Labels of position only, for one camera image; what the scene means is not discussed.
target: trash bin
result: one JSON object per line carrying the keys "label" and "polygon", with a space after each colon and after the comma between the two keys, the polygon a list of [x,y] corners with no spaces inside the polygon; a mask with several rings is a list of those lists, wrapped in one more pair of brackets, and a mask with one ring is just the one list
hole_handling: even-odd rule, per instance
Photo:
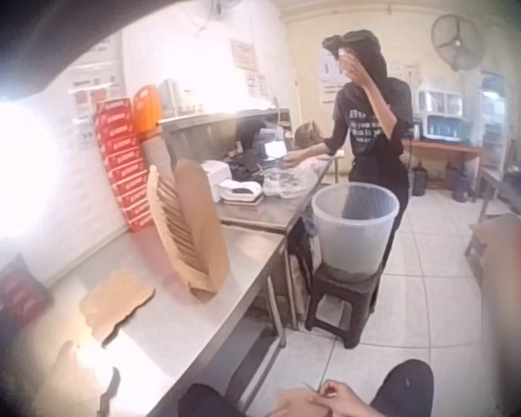
{"label": "trash bin", "polygon": [[399,201],[363,182],[325,187],[313,197],[323,262],[352,281],[379,269]]}

